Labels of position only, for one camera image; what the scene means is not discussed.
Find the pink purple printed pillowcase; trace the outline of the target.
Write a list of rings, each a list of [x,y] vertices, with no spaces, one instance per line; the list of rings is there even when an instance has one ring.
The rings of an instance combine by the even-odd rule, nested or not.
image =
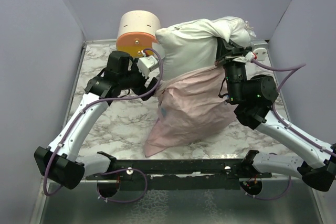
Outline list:
[[[207,67],[162,81],[155,92],[158,119],[145,141],[145,157],[203,140],[231,124],[235,107],[219,97],[227,92],[224,78],[224,69]]]

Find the white pillow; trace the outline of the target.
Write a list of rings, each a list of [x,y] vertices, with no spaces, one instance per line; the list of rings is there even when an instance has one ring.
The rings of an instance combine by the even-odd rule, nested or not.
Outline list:
[[[257,38],[249,23],[239,17],[197,19],[160,28],[155,37],[164,51],[162,80],[215,65],[217,38],[247,47]]]

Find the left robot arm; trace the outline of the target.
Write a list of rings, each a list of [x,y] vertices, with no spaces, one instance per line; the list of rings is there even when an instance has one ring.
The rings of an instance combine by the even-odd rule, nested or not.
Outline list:
[[[88,81],[78,108],[62,131],[47,148],[38,147],[34,152],[47,196],[51,194],[47,189],[48,180],[74,189],[85,177],[99,174],[110,179],[115,175],[113,157],[98,153],[80,158],[79,151],[97,119],[112,102],[146,101],[154,95],[161,80],[149,79],[155,69],[163,73],[162,59],[152,48],[141,50],[138,59],[118,50],[108,56],[106,66]]]

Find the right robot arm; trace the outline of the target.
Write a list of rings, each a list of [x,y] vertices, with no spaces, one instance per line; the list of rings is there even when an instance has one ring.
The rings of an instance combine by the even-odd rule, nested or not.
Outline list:
[[[326,192],[335,180],[335,145],[321,141],[285,120],[275,109],[281,86],[272,76],[247,78],[246,63],[257,64],[267,50],[263,44],[240,46],[217,38],[215,65],[223,67],[222,85],[227,92],[218,96],[236,107],[240,124],[268,135],[295,153],[294,156],[249,151],[241,164],[246,177],[276,173],[300,178],[311,188]]]

